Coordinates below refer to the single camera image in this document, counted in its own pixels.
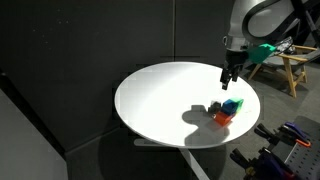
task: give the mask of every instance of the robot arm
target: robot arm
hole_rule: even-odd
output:
[[[263,43],[273,44],[284,38],[286,32],[308,19],[306,4],[317,4],[318,0],[235,0],[228,36],[223,38],[226,46],[226,64],[220,82],[227,90],[228,83],[237,81],[243,64],[248,60],[247,50]]]

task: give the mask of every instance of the wooden frame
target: wooden frame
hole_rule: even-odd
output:
[[[315,51],[317,50],[316,48],[312,48],[312,47],[306,47],[306,46],[297,46],[297,45],[293,45],[296,48],[296,51],[298,54],[302,54],[303,51]],[[299,82],[304,82],[307,83],[307,72],[306,72],[306,68],[304,66],[304,63],[308,61],[308,59],[305,58],[301,58],[301,57],[296,57],[296,56],[291,56],[291,55],[286,55],[286,54],[279,54],[277,55],[278,57],[281,57],[283,60],[283,65],[286,71],[286,79],[289,82],[289,86],[290,86],[290,94],[296,98],[297,97],[297,93],[296,93],[296,89],[295,87],[298,85]],[[290,60],[294,60],[294,61],[298,61],[298,65],[301,64],[301,73],[296,75],[292,73],[292,68],[291,68],[291,64],[290,64]],[[248,80],[251,80],[252,77],[258,72],[258,70],[263,66],[263,64],[257,64],[256,67],[253,69],[252,73],[250,74]]]

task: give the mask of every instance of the black wall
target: black wall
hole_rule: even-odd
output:
[[[207,64],[223,64],[234,0],[176,0],[176,46],[178,57]]]
[[[0,68],[68,151],[119,126],[112,91],[128,73],[174,55],[223,63],[231,4],[2,1]]]

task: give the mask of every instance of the floor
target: floor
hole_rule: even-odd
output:
[[[241,77],[247,80],[248,69]],[[285,121],[307,118],[320,123],[320,65],[309,63],[306,67],[308,83],[298,85],[297,98],[288,95],[284,80],[272,74],[259,72],[248,83],[260,98],[261,113],[258,123],[276,129]],[[97,138],[69,152],[67,156],[69,180],[197,180],[180,152],[167,147],[135,147],[137,137],[125,126]],[[238,148],[246,158],[259,155],[267,147],[266,140],[257,136],[253,128],[244,136],[217,148],[191,150],[201,167],[212,180],[242,179],[244,170],[234,163],[229,154]]]

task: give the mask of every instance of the red block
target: red block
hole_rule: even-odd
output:
[[[234,115],[228,116],[225,113],[219,111],[216,114],[216,117],[214,118],[214,120],[219,123],[221,126],[225,126],[226,124],[228,124],[230,122],[230,120],[233,118]]]

